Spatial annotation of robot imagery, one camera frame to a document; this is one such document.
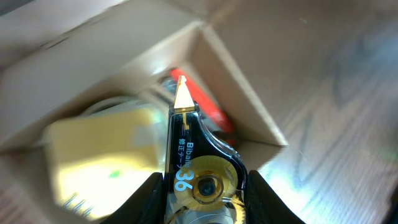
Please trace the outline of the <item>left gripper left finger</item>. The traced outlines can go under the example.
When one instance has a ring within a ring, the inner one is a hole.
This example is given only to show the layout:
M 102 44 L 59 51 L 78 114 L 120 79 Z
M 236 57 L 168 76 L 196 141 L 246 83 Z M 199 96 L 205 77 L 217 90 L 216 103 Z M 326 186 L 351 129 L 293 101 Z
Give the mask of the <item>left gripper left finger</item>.
M 164 179 L 162 173 L 154 172 L 101 224 L 161 224 L 164 215 Z

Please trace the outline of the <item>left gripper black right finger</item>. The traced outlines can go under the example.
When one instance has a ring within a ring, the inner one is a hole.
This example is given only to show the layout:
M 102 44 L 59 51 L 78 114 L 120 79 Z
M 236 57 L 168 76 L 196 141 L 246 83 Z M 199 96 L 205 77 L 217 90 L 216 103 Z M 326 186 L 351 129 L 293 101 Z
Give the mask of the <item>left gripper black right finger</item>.
M 304 224 L 256 170 L 248 174 L 244 200 L 247 224 Z

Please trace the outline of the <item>correction tape dispenser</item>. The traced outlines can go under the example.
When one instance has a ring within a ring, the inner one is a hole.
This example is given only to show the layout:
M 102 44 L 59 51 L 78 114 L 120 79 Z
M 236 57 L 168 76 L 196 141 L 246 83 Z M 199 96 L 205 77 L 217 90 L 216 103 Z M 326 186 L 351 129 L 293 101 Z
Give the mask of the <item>correction tape dispenser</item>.
M 247 170 L 240 155 L 205 126 L 183 75 L 168 128 L 164 223 L 243 224 Z

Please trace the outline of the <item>yellow sticky note pad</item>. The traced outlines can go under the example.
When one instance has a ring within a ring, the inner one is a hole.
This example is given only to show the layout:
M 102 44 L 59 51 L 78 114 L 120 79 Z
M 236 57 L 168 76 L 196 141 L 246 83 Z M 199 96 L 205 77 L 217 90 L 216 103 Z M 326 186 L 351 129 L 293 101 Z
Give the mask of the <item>yellow sticky note pad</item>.
M 143 107 L 54 122 L 44 132 L 55 204 L 85 219 L 115 212 L 164 171 L 166 118 Z

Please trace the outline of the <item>red black stapler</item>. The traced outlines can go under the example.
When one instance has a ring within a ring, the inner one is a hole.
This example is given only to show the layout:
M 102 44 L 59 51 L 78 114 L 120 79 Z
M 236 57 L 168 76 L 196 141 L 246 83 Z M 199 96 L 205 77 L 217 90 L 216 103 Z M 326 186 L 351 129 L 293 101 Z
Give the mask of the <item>red black stapler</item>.
M 186 85 L 188 90 L 193 100 L 198 103 L 201 111 L 205 114 L 205 118 L 208 121 L 206 124 L 207 127 L 222 141 L 228 143 L 230 146 L 235 146 L 238 141 L 236 137 L 236 128 L 233 126 L 226 113 L 216 104 L 216 101 L 182 69 L 172 68 L 169 71 L 169 77 L 175 82 L 178 82 L 180 76 L 184 76 L 187 79 Z

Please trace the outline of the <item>brown cardboard box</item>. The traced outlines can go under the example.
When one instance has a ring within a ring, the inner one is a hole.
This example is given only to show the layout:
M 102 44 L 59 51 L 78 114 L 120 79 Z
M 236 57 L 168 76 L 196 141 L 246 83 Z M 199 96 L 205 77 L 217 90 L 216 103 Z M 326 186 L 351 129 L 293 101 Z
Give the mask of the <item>brown cardboard box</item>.
M 167 138 L 160 172 L 164 179 L 169 110 L 177 89 L 177 82 L 169 77 L 172 68 L 186 72 L 226 113 L 238 140 L 231 147 L 248 174 L 286 145 L 215 32 L 240 5 L 240 1 L 226 1 L 212 15 L 198 17 L 191 4 L 127 1 L 5 70 L 1 75 L 1 222 L 101 223 L 112 214 L 88 220 L 55 204 L 44 149 L 48 126 L 83 117 L 80 114 L 89 106 L 107 98 L 132 96 L 140 103 L 123 103 L 94 114 L 143 107 L 164 114 Z

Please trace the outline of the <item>white tape roll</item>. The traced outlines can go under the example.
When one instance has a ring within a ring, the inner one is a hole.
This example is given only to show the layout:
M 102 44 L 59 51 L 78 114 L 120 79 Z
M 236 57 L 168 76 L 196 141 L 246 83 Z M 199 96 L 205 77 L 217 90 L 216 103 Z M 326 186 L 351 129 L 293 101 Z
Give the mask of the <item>white tape roll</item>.
M 101 100 L 91 106 L 89 106 L 86 110 L 84 110 L 80 116 L 89 116 L 94 113 L 103 111 L 108 108 L 112 108 L 117 105 L 121 105 L 123 103 L 133 103 L 134 105 L 139 104 L 140 101 L 132 96 L 115 96 L 111 98 L 107 98 L 105 100 Z

